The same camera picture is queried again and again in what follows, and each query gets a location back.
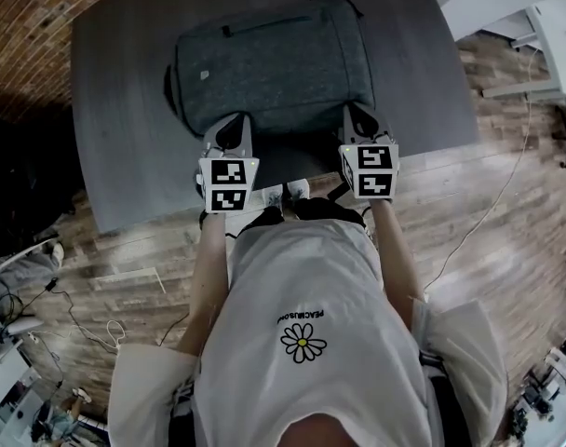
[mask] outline daisy print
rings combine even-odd
[[[298,364],[305,360],[313,361],[327,347],[326,341],[312,337],[313,332],[314,328],[310,323],[303,326],[294,323],[291,328],[285,329],[285,336],[281,336],[281,343],[286,346],[285,352],[292,355]]]

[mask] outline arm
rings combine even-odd
[[[413,300],[424,300],[424,291],[415,273],[410,249],[405,242],[395,211],[386,200],[371,200],[376,226],[384,291],[389,303],[411,329]]]
[[[209,214],[203,224],[192,276],[190,321],[178,351],[200,356],[228,294],[225,216]]]

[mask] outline white sneaker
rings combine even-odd
[[[51,258],[55,259],[58,262],[58,268],[61,267],[61,262],[63,262],[63,258],[65,256],[66,252],[63,249],[63,245],[56,243],[53,247],[53,252],[51,252]]]
[[[287,189],[290,191],[291,200],[294,202],[301,198],[310,198],[310,184],[306,179],[287,183]]]
[[[263,201],[265,207],[283,207],[283,185],[274,185],[263,189]]]
[[[82,399],[85,404],[90,404],[92,402],[92,398],[82,387],[79,387],[78,389],[72,389],[72,393],[78,398]]]

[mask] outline table top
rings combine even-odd
[[[307,0],[102,0],[73,33],[73,105],[80,162],[102,232],[201,205],[193,172],[200,141],[163,96],[179,34],[250,9]],[[474,142],[478,128],[463,66],[436,0],[353,0],[366,15],[377,110],[402,156]],[[255,188],[334,170],[333,155],[258,141]]]

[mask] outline backpack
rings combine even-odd
[[[236,112],[255,134],[336,129],[347,102],[375,106],[362,17],[349,0],[310,0],[198,26],[178,39],[168,103],[199,138]]]

